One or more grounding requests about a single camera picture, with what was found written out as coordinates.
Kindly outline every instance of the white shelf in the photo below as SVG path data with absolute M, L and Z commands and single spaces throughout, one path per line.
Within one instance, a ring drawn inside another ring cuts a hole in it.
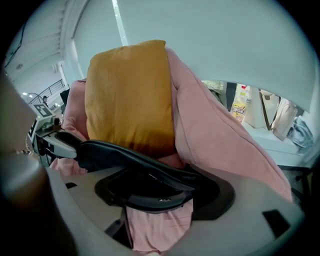
M 286 138 L 284 141 L 281 141 L 272 133 L 271 130 L 267 130 L 265 128 L 253 128 L 245 121 L 242 122 L 242 125 L 252 138 L 265 150 L 297 154 L 298 148 L 290 139 Z

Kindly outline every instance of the white wall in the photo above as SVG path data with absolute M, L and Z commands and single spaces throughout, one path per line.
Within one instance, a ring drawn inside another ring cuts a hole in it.
M 166 40 L 202 80 L 259 87 L 309 109 L 314 50 L 275 1 L 118 0 L 118 6 L 130 45 Z
M 14 82 L 14 87 L 21 93 L 39 94 L 55 82 L 61 80 L 59 72 L 54 73 L 51 65 L 43 67 L 34 73 L 25 74 L 25 79 L 19 83 Z
M 87 77 L 91 58 L 122 46 L 112 0 L 90 0 L 74 34 L 82 73 Z

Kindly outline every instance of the white ceiling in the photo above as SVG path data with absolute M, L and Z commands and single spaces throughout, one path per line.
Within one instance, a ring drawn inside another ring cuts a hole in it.
M 21 47 L 6 67 L 14 84 L 25 74 L 40 69 L 44 63 L 52 65 L 61 58 L 61 29 L 67 2 L 68 0 L 47 0 L 27 20 Z M 22 30 L 21 28 L 17 33 L 7 51 L 5 65 L 19 45 Z

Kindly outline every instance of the white device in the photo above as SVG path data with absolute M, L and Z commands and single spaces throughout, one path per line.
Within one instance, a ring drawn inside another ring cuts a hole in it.
M 31 108 L 37 116 L 28 132 L 28 137 L 33 150 L 39 154 L 41 163 L 48 167 L 52 156 L 75 158 L 77 156 L 75 148 L 59 139 L 60 132 L 70 133 L 61 128 L 60 119 L 45 104 L 31 104 Z

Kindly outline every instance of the gray plastic surface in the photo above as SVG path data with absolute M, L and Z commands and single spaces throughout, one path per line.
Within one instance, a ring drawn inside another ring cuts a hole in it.
M 103 233 L 114 220 L 119 218 L 121 208 L 105 204 L 95 194 L 94 185 L 98 180 L 120 169 L 121 167 L 116 167 L 64 177 L 65 183 L 77 184 L 69 190 L 62 179 L 57 177 L 56 171 L 54 171 L 55 175 L 52 175 L 52 171 L 48 170 L 51 173 L 51 185 L 56 190 L 54 192 L 56 201 L 59 208 L 64 208 L 61 214 L 70 226 L 71 232 L 75 231 L 76 237 L 81 239 L 80 243 L 78 241 L 76 243 L 86 247 L 82 244 L 85 237 L 91 243 L 103 243 L 105 240 L 105 244 L 108 244 L 103 246 L 107 248 L 104 251 L 105 255 L 115 251 L 117 255 L 126 255 L 128 249 L 123 246 L 122 251 L 117 242 Z M 217 169 L 211 169 L 210 172 L 232 184 L 235 189 L 234 204 L 216 220 L 193 221 L 190 230 L 166 255 L 272 255 L 292 236 L 303 221 L 304 214 L 297 205 L 286 201 L 264 183 Z M 278 239 L 275 238 L 262 214 L 264 211 L 271 210 L 278 210 L 290 224 L 290 228 Z M 78 221 L 82 222 L 81 227 L 76 226 L 75 222 Z M 90 232 L 79 234 L 77 230 L 87 229 L 86 226 L 90 227 L 88 229 Z
M 79 256 L 134 255 L 130 249 L 105 234 L 84 214 L 58 171 L 50 168 L 46 170 L 56 205 L 74 238 Z
M 190 230 L 167 255 L 264 256 L 272 255 L 304 220 L 300 208 L 267 185 L 218 169 L 210 172 L 235 189 L 231 208 L 213 221 L 193 221 Z M 262 212 L 278 210 L 290 228 L 275 239 Z
M 69 189 L 77 205 L 83 213 L 102 231 L 105 231 L 114 221 L 121 216 L 121 207 L 109 206 L 95 193 L 96 183 L 118 171 L 121 167 L 114 167 L 107 170 L 89 172 L 85 175 L 62 176 L 64 183 L 74 183 Z

